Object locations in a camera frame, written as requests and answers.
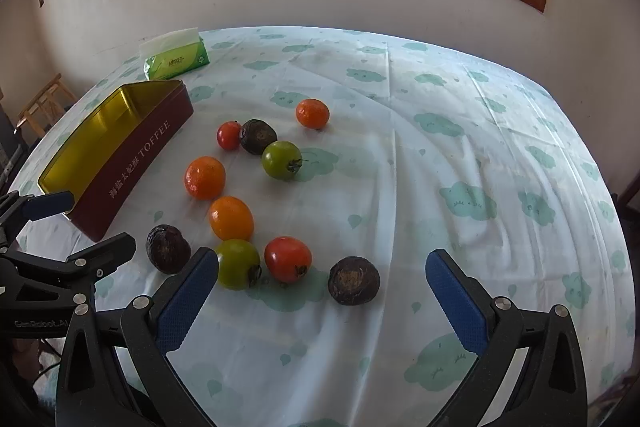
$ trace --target wooden chair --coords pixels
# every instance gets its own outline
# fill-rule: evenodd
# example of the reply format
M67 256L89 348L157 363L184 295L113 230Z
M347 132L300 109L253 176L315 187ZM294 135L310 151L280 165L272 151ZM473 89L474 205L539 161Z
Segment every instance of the wooden chair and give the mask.
M38 123L35 115L38 110L42 111L50 127L53 127L53 125L60 120L60 117L62 117L66 111L54 96L58 90L71 101L72 105L78 101L76 96L62 83L62 75L59 73L39 90L36 96L20 111L16 127L21 128L25 123L28 123L39 138L44 138L46 131Z

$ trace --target table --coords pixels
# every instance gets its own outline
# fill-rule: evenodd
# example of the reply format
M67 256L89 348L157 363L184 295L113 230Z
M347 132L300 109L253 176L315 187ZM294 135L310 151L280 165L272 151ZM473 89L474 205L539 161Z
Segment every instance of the table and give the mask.
M164 276L144 247L154 225L175 225L193 250L217 245L209 203L182 184L201 155L222 161L225 194L254 213L258 251L278 235L309 245L314 265L302 282L283 289L263 275L248 291L216 286L169 354L220 426L424 427L475 357L424 279L436 248L521 309L565 304L590 400L629 367L635 304L622 230L587 147L545 89L480 58L363 32L260 27L202 37L210 65L181 76L194 115L114 219L106 237L128 232L138 250L97 283L96 303L123 307L158 288ZM47 133L12 188L40 193L38 176L82 119L118 86L144 78L131 57L98 82ZM308 97L331 110L322 132L295 120ZM302 149L308 162L297 181L273 180L257 157L217 146L221 123L250 118ZM92 243L63 216L28 224L18 241L53 259ZM342 307L326 291L329 269L347 255L380 271L380 292L367 305ZM509 394L485 418L499 415Z

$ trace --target metal screw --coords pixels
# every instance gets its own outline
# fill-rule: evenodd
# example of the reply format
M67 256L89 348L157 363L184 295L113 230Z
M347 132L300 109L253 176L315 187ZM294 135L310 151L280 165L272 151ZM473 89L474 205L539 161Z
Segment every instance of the metal screw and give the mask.
M74 313L76 315L84 315L87 311L89 311L89 304L80 304L76 306Z
M140 297L136 297L133 299L133 307L137 310L143 310L149 306L149 297L146 295L141 295Z
M495 299L495 305L501 310L508 310L511 308L511 301L507 297L498 297Z
M554 306L554 311L558 317L566 317L569 314L569 310L562 306L562 304Z

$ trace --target orange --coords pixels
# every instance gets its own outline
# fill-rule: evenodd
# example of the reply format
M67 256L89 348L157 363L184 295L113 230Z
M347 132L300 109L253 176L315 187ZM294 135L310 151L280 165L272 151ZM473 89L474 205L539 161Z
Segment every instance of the orange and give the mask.
M225 188L225 167L211 156L192 161L184 173L184 187L197 200L213 200Z
M248 241L254 233L254 216L243 201L233 196L223 196L209 207L211 230L222 241L244 239Z
M314 98L303 100L296 107L296 118L309 129L322 129L329 121L329 108Z

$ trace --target dried dark fruit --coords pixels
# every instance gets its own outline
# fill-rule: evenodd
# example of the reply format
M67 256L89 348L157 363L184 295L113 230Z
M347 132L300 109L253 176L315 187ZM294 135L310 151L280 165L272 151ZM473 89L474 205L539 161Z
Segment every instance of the dried dark fruit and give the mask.
M178 273L191 257L191 247L180 230L171 225L153 227L146 236L149 261L162 273Z
M364 257L350 255L334 264L327 286L338 304L357 306L376 296L380 288L380 274Z
M240 130L240 145L251 154L261 156L267 146L278 140L273 128L262 120L249 120Z

